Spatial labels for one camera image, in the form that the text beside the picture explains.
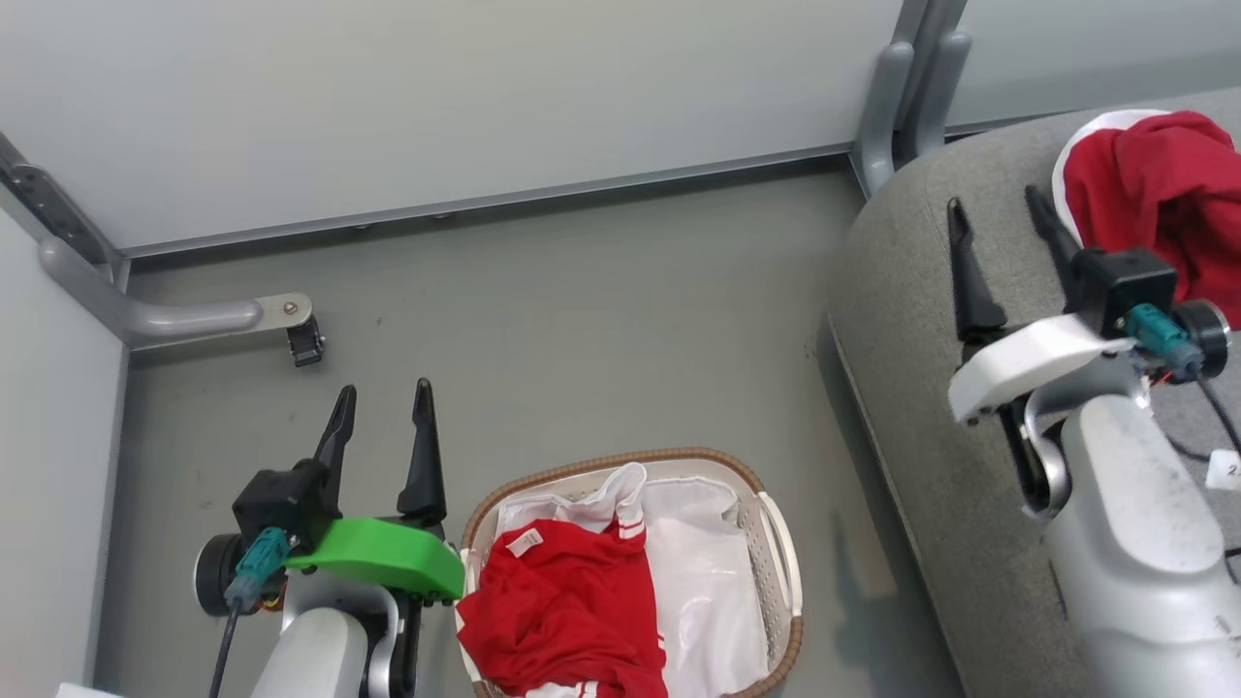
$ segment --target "white stripe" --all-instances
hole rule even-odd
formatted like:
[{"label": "white stripe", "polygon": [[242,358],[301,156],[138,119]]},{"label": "white stripe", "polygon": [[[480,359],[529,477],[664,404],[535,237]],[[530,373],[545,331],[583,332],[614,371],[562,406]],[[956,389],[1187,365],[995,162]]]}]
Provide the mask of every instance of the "white stripe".
[{"label": "white stripe", "polygon": [[637,538],[638,534],[643,533],[644,530],[647,530],[647,524],[644,523],[640,523],[634,528],[622,528],[619,538],[620,540],[629,540],[630,538]]},{"label": "white stripe", "polygon": [[581,698],[581,683],[575,683],[573,686],[545,683],[539,688],[526,691],[525,698]]}]

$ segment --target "sofa cushion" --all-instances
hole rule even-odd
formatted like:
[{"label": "sofa cushion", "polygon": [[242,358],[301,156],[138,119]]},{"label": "sofa cushion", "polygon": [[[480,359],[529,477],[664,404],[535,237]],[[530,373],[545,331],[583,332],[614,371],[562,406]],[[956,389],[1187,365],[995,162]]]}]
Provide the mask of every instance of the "sofa cushion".
[{"label": "sofa cushion", "polygon": [[[1241,140],[1241,89],[1152,103],[1195,109]],[[1064,294],[1023,189],[1050,191],[1060,149],[1107,109],[1061,114],[957,142],[915,160],[865,206],[830,279],[835,339],[892,496],[970,696],[1090,696],[1060,606],[1041,527],[1021,494],[998,420],[964,428],[948,411],[961,358],[946,206],[959,196],[974,250],[1011,323],[1059,314]],[[1217,386],[1241,415],[1241,360]],[[1227,441],[1193,386],[1157,388],[1155,415],[1198,451]],[[1205,466],[1186,462],[1198,482]],[[1207,491],[1229,546],[1241,545],[1241,493]]]}]

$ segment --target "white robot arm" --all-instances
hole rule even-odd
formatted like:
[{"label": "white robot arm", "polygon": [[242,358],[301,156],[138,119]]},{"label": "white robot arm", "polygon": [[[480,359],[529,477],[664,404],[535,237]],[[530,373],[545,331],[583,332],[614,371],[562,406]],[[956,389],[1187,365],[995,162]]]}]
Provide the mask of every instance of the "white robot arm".
[{"label": "white robot arm", "polygon": [[[1055,231],[1037,205],[1031,200],[1031,215],[1047,238]],[[952,414],[965,425],[1003,421],[1026,512],[1046,522],[1059,591],[1097,688],[1117,698],[1241,696],[1241,587],[1219,523],[1149,409],[1150,376],[1217,375],[1227,325],[1200,302],[1170,313],[1183,327],[1159,324],[1168,318],[1143,306],[1170,307],[1175,272],[1144,251],[1087,251],[1061,276],[1072,312],[1009,332],[977,273],[957,202],[953,217],[965,355],[948,388]],[[1060,241],[1049,242],[1055,252]],[[1085,271],[1081,255],[1092,256]],[[1093,287],[1082,279],[1092,273]],[[1167,332],[1133,327],[1148,319]]]},{"label": "white robot arm", "polygon": [[[447,504],[431,383],[418,381],[410,472],[397,497],[398,515],[386,519],[341,519],[336,505],[356,399],[352,386],[341,390],[315,457],[289,471],[257,473],[233,503],[242,533],[217,535],[199,554],[199,604],[208,615],[228,617],[211,698],[220,691],[232,628],[244,615],[240,610],[259,606],[282,612],[283,622],[253,698],[416,693],[423,609],[459,599],[465,574],[444,543]],[[264,556],[280,545],[284,556]],[[252,556],[267,564],[252,564]],[[251,575],[254,569],[261,574]],[[251,592],[238,601],[238,582],[251,579],[257,582],[246,584]]]}]

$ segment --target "label sticker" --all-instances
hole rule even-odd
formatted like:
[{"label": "label sticker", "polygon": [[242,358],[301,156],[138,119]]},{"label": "label sticker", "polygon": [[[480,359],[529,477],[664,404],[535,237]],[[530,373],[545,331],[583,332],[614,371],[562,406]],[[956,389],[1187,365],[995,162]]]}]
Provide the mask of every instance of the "label sticker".
[{"label": "label sticker", "polygon": [[513,543],[509,543],[508,548],[509,551],[513,553],[514,558],[520,558],[526,554],[526,550],[530,550],[540,543],[542,543],[542,535],[539,534],[539,529],[532,528],[519,535]]},{"label": "label sticker", "polygon": [[1211,463],[1206,467],[1206,487],[1241,492],[1241,457],[1236,451],[1211,451]]}]

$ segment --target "metal bracket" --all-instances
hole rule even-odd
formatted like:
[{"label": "metal bracket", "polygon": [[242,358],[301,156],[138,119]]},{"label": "metal bracket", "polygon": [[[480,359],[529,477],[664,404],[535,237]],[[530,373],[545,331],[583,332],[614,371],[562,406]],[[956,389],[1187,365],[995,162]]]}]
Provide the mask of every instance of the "metal bracket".
[{"label": "metal bracket", "polygon": [[858,142],[849,154],[858,184],[867,199],[896,173],[892,135],[912,66],[913,45],[908,41],[892,43],[879,55],[861,113]]},{"label": "metal bracket", "polygon": [[[282,293],[228,303],[158,306],[129,298],[60,237],[38,245],[43,271],[130,349],[313,324],[310,299]],[[299,361],[298,365],[313,361]]]},{"label": "metal bracket", "polygon": [[119,277],[123,257],[42,168],[31,165],[0,134],[0,178],[5,186],[42,222],[92,265]]},{"label": "metal bracket", "polygon": [[974,39],[964,31],[943,35],[928,60],[926,78],[901,127],[901,153],[910,160],[943,148],[948,112]]},{"label": "metal bracket", "polygon": [[26,227],[38,241],[38,261],[47,276],[130,349],[284,329],[294,365],[323,359],[324,338],[311,315],[310,299],[302,293],[200,306],[158,306],[127,297],[120,288],[128,260],[56,180],[27,163],[4,134],[0,134],[0,183],[42,224],[27,221]]}]

